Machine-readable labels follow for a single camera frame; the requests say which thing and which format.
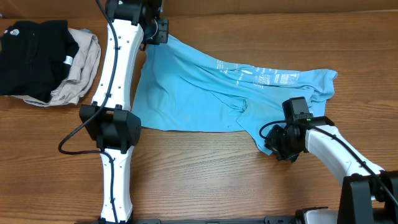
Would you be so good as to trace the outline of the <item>light blue t-shirt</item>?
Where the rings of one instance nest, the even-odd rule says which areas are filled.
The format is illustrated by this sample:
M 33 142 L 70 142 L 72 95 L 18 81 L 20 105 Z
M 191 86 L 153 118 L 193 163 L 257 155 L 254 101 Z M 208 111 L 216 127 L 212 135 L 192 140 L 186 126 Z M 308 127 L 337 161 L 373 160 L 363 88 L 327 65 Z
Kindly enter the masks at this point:
M 323 116 L 337 75 L 225 62 L 169 37 L 147 48 L 132 111 L 143 127 L 162 131 L 245 131 L 266 152 L 264 136 L 284 118 L 283 102 L 304 97 Z

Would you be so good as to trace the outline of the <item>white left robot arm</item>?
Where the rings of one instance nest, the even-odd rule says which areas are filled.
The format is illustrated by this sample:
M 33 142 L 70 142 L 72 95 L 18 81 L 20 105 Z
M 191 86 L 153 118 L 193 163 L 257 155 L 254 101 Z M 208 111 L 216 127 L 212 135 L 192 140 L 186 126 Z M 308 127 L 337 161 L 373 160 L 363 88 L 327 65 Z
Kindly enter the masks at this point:
M 131 83 L 138 52 L 165 44 L 169 22 L 162 0 L 107 1 L 108 39 L 101 78 L 79 116 L 95 141 L 103 167 L 104 200 L 98 223 L 131 223 L 131 158 L 141 121 L 131 111 Z

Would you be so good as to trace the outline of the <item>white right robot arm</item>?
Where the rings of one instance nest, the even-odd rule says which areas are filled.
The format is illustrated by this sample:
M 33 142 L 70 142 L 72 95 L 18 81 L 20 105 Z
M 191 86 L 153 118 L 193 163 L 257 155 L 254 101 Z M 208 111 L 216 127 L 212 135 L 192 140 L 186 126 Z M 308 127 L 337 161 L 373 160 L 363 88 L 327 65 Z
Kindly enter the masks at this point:
M 266 148 L 280 161 L 302 152 L 317 157 L 341 185 L 337 210 L 297 210 L 290 223 L 397 223 L 397 171 L 386 171 L 361 155 L 326 116 L 290 116 L 268 124 Z

